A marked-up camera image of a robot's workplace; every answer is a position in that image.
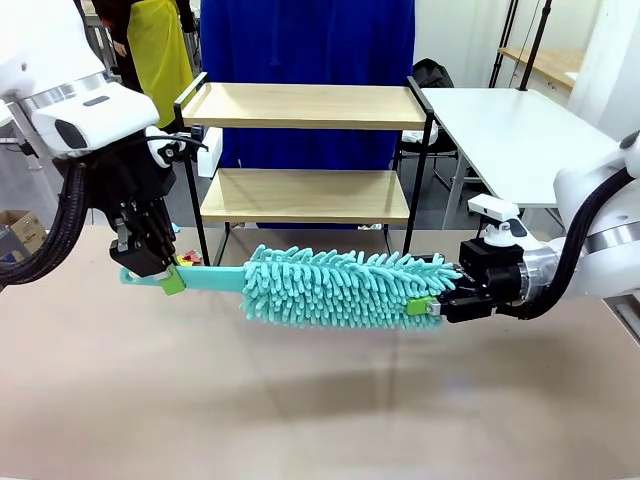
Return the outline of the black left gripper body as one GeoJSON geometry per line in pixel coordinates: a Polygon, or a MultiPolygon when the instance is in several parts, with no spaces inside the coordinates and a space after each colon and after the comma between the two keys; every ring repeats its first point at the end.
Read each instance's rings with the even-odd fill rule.
{"type": "Polygon", "coordinates": [[[140,205],[162,199],[176,181],[172,167],[161,167],[153,158],[143,131],[92,152],[84,163],[88,207],[110,219],[131,201],[140,205]]]}

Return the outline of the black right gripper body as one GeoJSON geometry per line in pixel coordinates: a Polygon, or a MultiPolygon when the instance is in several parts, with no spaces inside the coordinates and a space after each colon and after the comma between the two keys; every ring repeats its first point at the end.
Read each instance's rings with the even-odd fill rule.
{"type": "Polygon", "coordinates": [[[523,254],[518,245],[496,247],[481,238],[462,242],[458,260],[466,284],[460,289],[466,290],[467,295],[459,301],[459,317],[488,317],[498,306],[519,300],[523,254]]]}

